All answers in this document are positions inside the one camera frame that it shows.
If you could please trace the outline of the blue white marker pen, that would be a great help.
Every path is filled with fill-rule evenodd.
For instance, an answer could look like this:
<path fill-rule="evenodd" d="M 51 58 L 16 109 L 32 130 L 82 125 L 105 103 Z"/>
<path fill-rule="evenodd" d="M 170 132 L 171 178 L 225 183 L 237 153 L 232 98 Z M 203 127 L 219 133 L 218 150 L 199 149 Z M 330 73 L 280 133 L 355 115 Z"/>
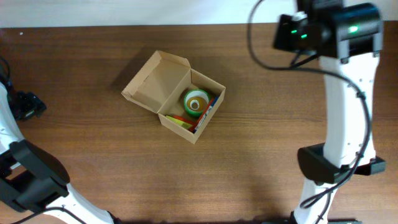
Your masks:
<path fill-rule="evenodd" d="M 218 96 L 214 98 L 215 101 L 214 101 L 214 103 L 213 103 L 213 107 L 214 107 L 215 103 L 218 101 L 218 98 L 219 98 Z"/>

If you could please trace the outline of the green tape roll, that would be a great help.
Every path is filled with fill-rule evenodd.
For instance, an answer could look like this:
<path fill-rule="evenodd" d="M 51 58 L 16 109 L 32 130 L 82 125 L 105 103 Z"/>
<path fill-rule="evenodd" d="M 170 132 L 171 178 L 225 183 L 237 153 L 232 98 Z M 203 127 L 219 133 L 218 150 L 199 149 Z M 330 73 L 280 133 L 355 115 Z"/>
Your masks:
<path fill-rule="evenodd" d="M 210 95 L 201 89 L 190 90 L 184 96 L 185 111 L 195 118 L 199 118 L 208 106 Z"/>

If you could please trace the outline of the small yellow tape roll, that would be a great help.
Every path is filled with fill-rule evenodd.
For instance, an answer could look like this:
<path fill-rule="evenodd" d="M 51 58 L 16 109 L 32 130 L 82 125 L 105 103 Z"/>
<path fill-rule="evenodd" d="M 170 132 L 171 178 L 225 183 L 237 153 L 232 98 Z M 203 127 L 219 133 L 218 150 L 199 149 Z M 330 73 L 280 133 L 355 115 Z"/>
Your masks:
<path fill-rule="evenodd" d="M 185 103 L 185 105 L 187 107 L 187 111 L 189 111 L 191 113 L 202 112 L 205 109 L 207 104 L 208 104 L 208 102 L 206 101 L 206 99 L 201 96 L 190 97 L 187 100 L 187 102 Z"/>

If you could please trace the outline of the orange utility knife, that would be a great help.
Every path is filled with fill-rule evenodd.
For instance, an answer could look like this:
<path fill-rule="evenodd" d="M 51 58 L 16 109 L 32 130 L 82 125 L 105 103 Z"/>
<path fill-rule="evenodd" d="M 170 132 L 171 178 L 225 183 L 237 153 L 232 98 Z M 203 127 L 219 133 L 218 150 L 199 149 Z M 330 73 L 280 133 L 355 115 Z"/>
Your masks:
<path fill-rule="evenodd" d="M 206 109 L 204 110 L 202 115 L 199 117 L 199 119 L 197 120 L 195 125 L 193 125 L 191 128 L 188 129 L 190 132 L 195 133 L 198 130 L 198 128 L 201 126 L 202 122 L 206 118 L 207 114 L 211 111 L 214 101 L 215 101 L 214 98 L 212 98 L 210 100 L 209 104 L 207 105 Z"/>

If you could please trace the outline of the brown cardboard box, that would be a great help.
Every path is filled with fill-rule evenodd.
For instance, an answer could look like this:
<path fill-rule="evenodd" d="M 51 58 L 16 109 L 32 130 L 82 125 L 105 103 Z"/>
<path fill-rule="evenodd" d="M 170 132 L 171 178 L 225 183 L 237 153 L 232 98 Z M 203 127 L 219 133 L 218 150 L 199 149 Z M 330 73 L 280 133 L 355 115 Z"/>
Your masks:
<path fill-rule="evenodd" d="M 196 133 L 190 132 L 166 116 L 181 116 L 197 122 L 184 107 L 184 96 L 190 90 L 206 91 L 210 98 L 219 97 Z M 196 143 L 215 111 L 224 100 L 226 87 L 196 71 L 188 59 L 157 50 L 121 92 L 123 97 L 158 115 L 163 126 Z"/>

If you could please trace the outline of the orange black stapler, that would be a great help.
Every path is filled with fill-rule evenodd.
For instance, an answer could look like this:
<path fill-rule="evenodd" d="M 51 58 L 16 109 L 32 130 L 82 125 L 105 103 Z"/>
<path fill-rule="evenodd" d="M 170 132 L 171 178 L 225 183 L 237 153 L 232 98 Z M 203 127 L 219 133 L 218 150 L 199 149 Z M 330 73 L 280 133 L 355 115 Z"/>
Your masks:
<path fill-rule="evenodd" d="M 180 120 L 180 121 L 189 123 L 189 124 L 191 124 L 191 125 L 196 124 L 195 122 L 189 121 L 189 120 L 187 120 L 187 119 L 185 119 L 185 118 L 183 118 L 183 117 L 181 117 L 181 116 L 173 115 L 172 117 L 175 118 L 175 119 L 178 119 L 178 120 Z"/>

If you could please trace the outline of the yellow highlighter pen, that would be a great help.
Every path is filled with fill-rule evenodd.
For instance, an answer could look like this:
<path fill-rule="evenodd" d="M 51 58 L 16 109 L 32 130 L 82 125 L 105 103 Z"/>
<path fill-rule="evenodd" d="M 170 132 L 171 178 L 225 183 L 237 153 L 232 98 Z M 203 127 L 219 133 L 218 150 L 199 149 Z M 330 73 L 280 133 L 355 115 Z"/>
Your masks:
<path fill-rule="evenodd" d="M 193 127 L 193 124 L 190 123 L 190 122 L 186 122 L 186 121 L 183 121 L 183 120 L 181 120 L 181 119 L 174 118 L 174 117 L 172 117 L 172 116 L 166 116 L 166 118 L 169 119 L 169 120 L 171 120 L 171 121 L 173 121 L 175 124 L 181 126 L 181 127 L 184 128 L 184 129 L 190 129 L 190 128 Z"/>

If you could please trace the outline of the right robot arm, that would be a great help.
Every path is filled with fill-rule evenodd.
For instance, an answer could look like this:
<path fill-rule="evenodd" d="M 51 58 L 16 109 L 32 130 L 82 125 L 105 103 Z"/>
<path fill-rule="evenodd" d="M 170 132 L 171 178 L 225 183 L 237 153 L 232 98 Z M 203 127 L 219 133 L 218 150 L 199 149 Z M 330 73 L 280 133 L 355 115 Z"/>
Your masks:
<path fill-rule="evenodd" d="M 274 48 L 318 59 L 327 108 L 325 142 L 298 150 L 305 180 L 290 223 L 326 223 L 339 187 L 353 175 L 385 170 L 371 131 L 373 85 L 382 46 L 381 14 L 371 3 L 299 1 L 294 15 L 281 15 Z"/>

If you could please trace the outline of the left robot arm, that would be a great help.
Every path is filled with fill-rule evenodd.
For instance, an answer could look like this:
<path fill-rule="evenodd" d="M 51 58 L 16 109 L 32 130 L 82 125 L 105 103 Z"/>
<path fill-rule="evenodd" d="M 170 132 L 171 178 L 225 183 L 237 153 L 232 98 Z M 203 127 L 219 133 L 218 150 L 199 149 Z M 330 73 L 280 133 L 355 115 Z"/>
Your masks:
<path fill-rule="evenodd" d="M 79 194 L 63 164 L 28 141 L 17 122 L 39 117 L 46 105 L 32 92 L 16 91 L 1 59 L 1 202 L 31 218 L 50 215 L 64 223 L 120 223 Z"/>

